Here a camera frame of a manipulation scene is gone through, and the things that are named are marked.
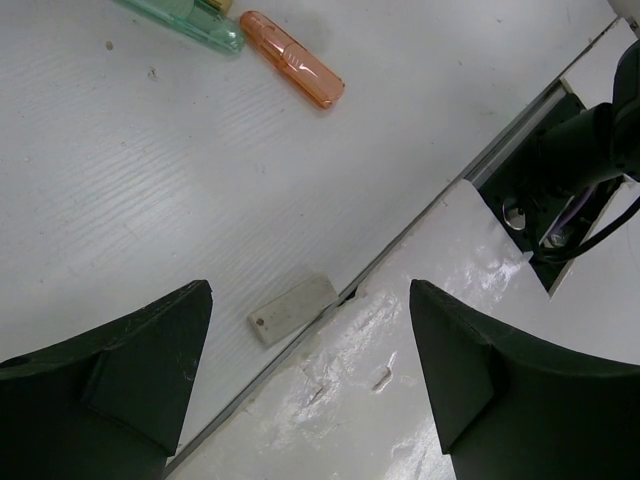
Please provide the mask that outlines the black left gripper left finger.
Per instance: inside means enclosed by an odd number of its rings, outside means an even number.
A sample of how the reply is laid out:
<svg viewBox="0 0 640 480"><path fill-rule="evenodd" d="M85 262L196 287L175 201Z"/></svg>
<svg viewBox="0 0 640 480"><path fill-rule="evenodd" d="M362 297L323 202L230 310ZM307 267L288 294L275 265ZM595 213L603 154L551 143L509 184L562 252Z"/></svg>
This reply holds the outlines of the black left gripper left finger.
<svg viewBox="0 0 640 480"><path fill-rule="evenodd" d="M213 307L192 281L1 364L4 479L160 479L178 448Z"/></svg>

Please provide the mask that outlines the orange translucent case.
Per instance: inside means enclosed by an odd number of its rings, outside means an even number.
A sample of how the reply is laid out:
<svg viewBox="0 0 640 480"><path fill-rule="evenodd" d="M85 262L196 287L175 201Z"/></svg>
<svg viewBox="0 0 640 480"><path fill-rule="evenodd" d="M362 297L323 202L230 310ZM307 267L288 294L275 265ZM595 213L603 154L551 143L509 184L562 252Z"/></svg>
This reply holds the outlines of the orange translucent case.
<svg viewBox="0 0 640 480"><path fill-rule="evenodd" d="M329 110L342 97L343 80L267 16L246 11L239 25L249 44L316 107Z"/></svg>

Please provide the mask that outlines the grey rectangular eraser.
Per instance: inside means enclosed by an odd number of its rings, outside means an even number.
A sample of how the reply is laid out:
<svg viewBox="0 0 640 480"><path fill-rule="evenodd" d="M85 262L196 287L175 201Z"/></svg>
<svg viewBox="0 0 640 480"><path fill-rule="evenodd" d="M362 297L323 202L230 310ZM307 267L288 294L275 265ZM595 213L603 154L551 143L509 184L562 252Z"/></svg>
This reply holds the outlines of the grey rectangular eraser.
<svg viewBox="0 0 640 480"><path fill-rule="evenodd" d="M315 320L339 296L325 274L316 274L248 315L265 346L272 346Z"/></svg>

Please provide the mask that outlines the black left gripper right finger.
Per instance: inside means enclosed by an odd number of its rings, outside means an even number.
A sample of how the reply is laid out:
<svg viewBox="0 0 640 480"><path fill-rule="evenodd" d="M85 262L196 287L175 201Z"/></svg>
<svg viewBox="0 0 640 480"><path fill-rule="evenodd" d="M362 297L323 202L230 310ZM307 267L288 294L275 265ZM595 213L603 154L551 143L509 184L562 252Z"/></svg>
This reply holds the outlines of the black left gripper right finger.
<svg viewBox="0 0 640 480"><path fill-rule="evenodd" d="M635 479L639 369L410 286L412 328L442 452L459 479Z"/></svg>

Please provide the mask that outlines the small yellow eraser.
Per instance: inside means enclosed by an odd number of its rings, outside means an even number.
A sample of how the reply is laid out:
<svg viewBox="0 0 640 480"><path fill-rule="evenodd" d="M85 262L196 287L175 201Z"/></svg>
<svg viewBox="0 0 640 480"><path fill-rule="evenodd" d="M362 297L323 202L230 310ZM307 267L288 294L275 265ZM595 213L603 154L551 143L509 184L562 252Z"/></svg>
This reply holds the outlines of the small yellow eraser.
<svg viewBox="0 0 640 480"><path fill-rule="evenodd" d="M203 0L203 2L224 15L229 12L233 4L233 0Z"/></svg>

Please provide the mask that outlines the green translucent case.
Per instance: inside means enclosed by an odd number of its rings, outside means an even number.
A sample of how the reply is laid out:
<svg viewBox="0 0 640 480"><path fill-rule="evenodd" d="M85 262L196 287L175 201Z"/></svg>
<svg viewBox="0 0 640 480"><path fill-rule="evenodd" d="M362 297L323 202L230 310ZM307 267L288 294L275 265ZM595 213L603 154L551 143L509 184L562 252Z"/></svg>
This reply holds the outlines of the green translucent case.
<svg viewBox="0 0 640 480"><path fill-rule="evenodd" d="M126 0L119 4L224 54L239 54L245 45L239 25L208 1Z"/></svg>

